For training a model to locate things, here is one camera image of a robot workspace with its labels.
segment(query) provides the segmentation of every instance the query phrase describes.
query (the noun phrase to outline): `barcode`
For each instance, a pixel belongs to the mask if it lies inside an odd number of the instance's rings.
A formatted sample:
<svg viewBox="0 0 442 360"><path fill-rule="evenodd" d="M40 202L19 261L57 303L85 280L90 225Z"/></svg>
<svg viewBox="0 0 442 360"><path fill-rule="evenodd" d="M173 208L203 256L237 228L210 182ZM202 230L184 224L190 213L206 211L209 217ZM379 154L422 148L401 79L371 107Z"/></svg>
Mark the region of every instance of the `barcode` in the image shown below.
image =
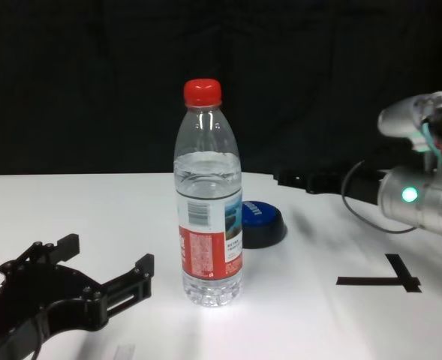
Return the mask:
<svg viewBox="0 0 442 360"><path fill-rule="evenodd" d="M189 223L199 227L209 226L209 204L188 202Z"/></svg>

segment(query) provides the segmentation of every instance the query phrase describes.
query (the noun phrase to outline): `water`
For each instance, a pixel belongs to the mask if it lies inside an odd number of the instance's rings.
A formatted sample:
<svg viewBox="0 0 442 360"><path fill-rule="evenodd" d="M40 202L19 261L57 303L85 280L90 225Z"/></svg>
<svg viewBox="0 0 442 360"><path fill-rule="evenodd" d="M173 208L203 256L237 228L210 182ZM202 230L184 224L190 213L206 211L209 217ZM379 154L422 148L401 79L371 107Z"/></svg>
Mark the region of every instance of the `water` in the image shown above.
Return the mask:
<svg viewBox="0 0 442 360"><path fill-rule="evenodd" d="M241 188L239 158L231 153L193 152L174 161L177 191L187 197L228 197ZM202 280L184 272L184 290L192 302L207 307L231 302L241 290L242 270L222 280Z"/></svg>

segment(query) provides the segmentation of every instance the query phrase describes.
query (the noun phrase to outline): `silver cylinder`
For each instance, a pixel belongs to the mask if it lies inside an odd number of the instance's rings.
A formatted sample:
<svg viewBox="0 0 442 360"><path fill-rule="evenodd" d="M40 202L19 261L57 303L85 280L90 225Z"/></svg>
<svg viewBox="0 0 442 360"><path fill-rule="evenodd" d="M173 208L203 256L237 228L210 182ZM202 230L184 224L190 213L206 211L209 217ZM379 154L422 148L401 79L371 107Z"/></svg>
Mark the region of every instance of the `silver cylinder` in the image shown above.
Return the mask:
<svg viewBox="0 0 442 360"><path fill-rule="evenodd" d="M417 198L403 199L403 192L414 188ZM384 216L442 234L442 181L433 175L396 167L381 182L377 204Z"/></svg>

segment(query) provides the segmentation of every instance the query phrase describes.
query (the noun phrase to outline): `blue lid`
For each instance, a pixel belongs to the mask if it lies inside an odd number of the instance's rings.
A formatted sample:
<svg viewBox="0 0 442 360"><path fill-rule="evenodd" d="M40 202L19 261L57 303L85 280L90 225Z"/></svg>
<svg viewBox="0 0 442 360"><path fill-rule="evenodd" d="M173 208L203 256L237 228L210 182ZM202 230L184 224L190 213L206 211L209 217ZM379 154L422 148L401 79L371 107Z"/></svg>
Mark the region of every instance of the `blue lid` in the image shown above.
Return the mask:
<svg viewBox="0 0 442 360"><path fill-rule="evenodd" d="M260 201L242 203L242 224L248 227L263 227L275 220L276 208Z"/></svg>
<svg viewBox="0 0 442 360"><path fill-rule="evenodd" d="M281 212L260 201L242 203L242 247L260 249L277 244L283 239L286 226Z"/></svg>

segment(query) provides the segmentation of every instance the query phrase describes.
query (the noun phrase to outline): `red label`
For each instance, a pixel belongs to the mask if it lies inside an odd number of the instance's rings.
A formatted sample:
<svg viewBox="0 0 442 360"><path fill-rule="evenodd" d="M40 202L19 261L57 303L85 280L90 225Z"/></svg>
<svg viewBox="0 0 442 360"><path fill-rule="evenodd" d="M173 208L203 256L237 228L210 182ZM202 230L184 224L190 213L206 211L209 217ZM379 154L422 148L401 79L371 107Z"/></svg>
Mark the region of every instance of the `red label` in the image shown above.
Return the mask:
<svg viewBox="0 0 442 360"><path fill-rule="evenodd" d="M225 279L242 267L242 254L225 260L225 234L193 232L179 227L182 267L190 276L206 280Z"/></svg>

